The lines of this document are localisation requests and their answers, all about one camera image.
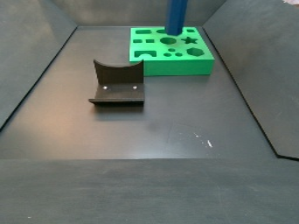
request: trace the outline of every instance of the gray floor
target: gray floor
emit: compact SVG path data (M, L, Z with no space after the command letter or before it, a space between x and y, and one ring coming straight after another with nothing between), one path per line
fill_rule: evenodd
M0 133L0 158L275 158L200 33L211 76L146 77L142 108L94 108L92 60L126 64L129 28L80 27Z
M77 29L4 127L1 223L296 224L299 164L275 158L211 44L211 77L145 78L144 108L88 103L92 60L125 64L128 33Z

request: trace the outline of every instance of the black curved holder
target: black curved holder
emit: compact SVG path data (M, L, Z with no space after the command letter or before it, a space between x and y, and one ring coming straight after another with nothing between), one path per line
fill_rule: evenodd
M132 66L108 66L93 60L97 92L93 104L144 103L144 62Z

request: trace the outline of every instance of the circular hole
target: circular hole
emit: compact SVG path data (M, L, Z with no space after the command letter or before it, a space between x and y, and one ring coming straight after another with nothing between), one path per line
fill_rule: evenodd
M161 38L160 41L165 45L172 45L172 44L176 43L176 39L175 38Z

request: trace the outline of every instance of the star-shaped hole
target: star-shaped hole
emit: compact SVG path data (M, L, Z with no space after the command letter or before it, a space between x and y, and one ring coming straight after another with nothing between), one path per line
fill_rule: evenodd
M197 44L196 43L196 41L197 41L197 39L196 38L191 38L191 37L188 37L188 38L183 38L181 39L183 41L184 41L184 44Z

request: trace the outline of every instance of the scratch mark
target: scratch mark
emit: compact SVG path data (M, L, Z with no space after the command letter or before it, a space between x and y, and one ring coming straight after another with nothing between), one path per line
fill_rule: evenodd
M208 140L208 145L209 145L209 147L212 148L212 145L211 145L211 141Z

